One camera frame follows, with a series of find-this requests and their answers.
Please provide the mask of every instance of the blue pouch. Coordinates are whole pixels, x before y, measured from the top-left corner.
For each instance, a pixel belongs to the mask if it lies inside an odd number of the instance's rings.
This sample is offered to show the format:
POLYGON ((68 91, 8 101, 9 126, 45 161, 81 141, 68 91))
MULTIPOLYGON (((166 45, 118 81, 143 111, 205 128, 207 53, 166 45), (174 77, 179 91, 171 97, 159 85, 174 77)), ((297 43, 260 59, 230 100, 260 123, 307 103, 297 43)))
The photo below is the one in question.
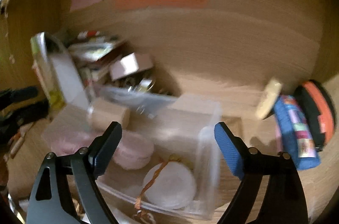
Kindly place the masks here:
POLYGON ((284 151, 291 155, 297 170, 305 170, 318 166, 320 164, 320 157, 315 151, 314 143, 306 122, 297 124, 295 123, 295 120, 294 122, 291 121, 290 116, 293 116, 291 114, 296 114, 296 112, 297 118, 302 120, 302 122, 306 120, 294 98, 292 96, 280 96, 277 99, 273 109, 275 119, 281 131, 284 151), (308 140, 308 143, 312 143, 313 145, 314 154, 312 154, 312 157, 306 157, 307 154, 302 152, 302 147, 306 144, 306 142, 303 142, 305 140, 308 140))

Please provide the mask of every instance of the pink round object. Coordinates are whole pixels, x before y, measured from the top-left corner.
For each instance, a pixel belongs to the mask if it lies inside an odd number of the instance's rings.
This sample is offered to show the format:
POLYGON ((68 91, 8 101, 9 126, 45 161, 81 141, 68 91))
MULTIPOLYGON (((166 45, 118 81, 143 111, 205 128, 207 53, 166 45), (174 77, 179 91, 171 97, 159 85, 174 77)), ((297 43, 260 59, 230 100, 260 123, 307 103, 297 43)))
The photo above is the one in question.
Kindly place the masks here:
POLYGON ((138 133, 123 130, 113 160, 126 170, 140 169, 150 162, 153 152, 153 142, 138 133))

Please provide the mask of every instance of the brown cylinder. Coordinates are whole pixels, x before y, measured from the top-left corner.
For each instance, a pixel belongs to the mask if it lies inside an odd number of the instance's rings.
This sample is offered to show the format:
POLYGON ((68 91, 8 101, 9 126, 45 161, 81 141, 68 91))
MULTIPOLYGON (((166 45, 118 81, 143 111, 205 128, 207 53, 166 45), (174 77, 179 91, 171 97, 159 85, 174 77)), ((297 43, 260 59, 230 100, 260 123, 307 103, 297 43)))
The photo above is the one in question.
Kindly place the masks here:
POLYGON ((125 129, 129 121, 127 107, 96 98, 89 106, 87 121, 93 129, 105 131, 111 122, 116 121, 125 129))

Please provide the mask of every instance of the blue pencil case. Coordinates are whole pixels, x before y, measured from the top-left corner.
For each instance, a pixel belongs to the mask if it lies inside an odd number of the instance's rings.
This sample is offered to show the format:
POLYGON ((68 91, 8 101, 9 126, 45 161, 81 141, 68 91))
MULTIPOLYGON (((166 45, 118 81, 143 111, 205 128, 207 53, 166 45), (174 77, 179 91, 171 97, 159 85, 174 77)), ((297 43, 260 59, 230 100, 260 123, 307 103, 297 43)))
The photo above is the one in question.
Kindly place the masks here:
POLYGON ((294 97, 280 96, 273 109, 284 151, 291 155, 297 170, 318 166, 320 157, 315 150, 306 118, 294 97))

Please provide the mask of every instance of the transparent storage box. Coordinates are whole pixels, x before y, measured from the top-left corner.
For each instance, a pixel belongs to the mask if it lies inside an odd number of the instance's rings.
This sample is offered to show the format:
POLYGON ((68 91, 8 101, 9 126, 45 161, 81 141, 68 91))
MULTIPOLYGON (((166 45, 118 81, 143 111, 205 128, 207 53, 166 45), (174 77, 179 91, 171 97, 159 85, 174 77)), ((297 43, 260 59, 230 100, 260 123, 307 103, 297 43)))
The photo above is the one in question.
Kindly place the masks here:
MULTIPOLYGON (((112 101, 112 91, 109 90, 112 89, 106 89, 101 95, 112 101)), ((111 160, 106 173, 97 180, 98 187, 133 206, 147 172, 175 153, 194 165, 193 175, 197 183, 194 201, 181 209, 168 209, 151 204, 143 197, 141 207, 177 217, 211 219, 220 177, 220 150, 214 140, 214 125, 221 118, 220 104, 191 94, 179 98, 158 94, 142 97, 138 94, 139 102, 133 95, 122 95, 132 108, 127 129, 153 141, 155 152, 150 163, 139 170, 124 170, 111 160), (141 105, 142 114, 135 111, 141 105)), ((95 134, 86 122, 86 111, 68 104, 44 131, 43 138, 53 150, 55 141, 77 139, 79 131, 95 134)))

